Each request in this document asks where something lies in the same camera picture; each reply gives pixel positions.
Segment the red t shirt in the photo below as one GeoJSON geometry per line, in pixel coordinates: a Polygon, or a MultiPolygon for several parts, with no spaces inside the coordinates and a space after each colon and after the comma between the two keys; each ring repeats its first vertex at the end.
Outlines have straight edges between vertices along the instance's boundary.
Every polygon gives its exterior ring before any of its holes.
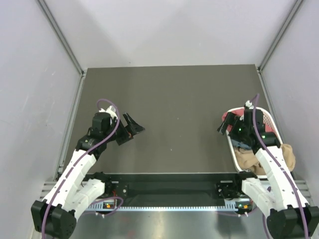
{"type": "MultiPolygon", "coordinates": [[[[276,132],[270,113],[263,108],[258,108],[258,110],[260,110],[263,113],[263,123],[265,124],[265,132],[276,132]]],[[[236,116],[242,117],[243,115],[244,115],[243,107],[233,108],[223,114],[222,122],[232,122],[232,120],[236,116]]]]}

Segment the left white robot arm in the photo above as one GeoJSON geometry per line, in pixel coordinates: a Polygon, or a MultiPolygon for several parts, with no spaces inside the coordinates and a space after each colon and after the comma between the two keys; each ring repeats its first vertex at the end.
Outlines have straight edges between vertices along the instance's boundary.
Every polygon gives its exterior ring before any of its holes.
{"type": "Polygon", "coordinates": [[[122,145],[145,131],[128,113],[124,113],[123,117],[126,125],[121,122],[115,106],[99,109],[87,133],[78,140],[58,181],[41,201],[36,200],[32,204],[34,228],[43,238],[70,238],[82,214],[90,206],[103,202],[100,197],[111,201],[107,207],[113,211],[122,206],[123,198],[115,194],[112,180],[105,174],[95,173],[85,186],[82,182],[109,142],[122,145]]]}

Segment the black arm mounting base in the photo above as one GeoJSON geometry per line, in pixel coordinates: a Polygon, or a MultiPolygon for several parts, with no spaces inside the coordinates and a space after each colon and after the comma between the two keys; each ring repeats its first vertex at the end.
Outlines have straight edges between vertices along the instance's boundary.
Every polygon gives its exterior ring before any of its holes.
{"type": "Polygon", "coordinates": [[[137,195],[207,194],[212,198],[234,199],[243,194],[242,180],[251,173],[170,173],[170,174],[87,174],[84,181],[99,179],[106,192],[132,198],[137,195]]]}

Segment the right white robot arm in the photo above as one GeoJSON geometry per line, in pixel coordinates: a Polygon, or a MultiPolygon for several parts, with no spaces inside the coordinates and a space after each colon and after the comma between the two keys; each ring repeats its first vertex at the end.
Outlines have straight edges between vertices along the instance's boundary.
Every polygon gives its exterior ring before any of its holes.
{"type": "Polygon", "coordinates": [[[297,188],[285,161],[283,142],[270,113],[247,101],[222,117],[217,130],[226,135],[239,181],[232,186],[238,197],[248,196],[265,217],[274,239],[309,239],[319,224],[319,208],[311,206],[297,188]],[[265,174],[239,165],[235,143],[247,146],[265,174]]]}

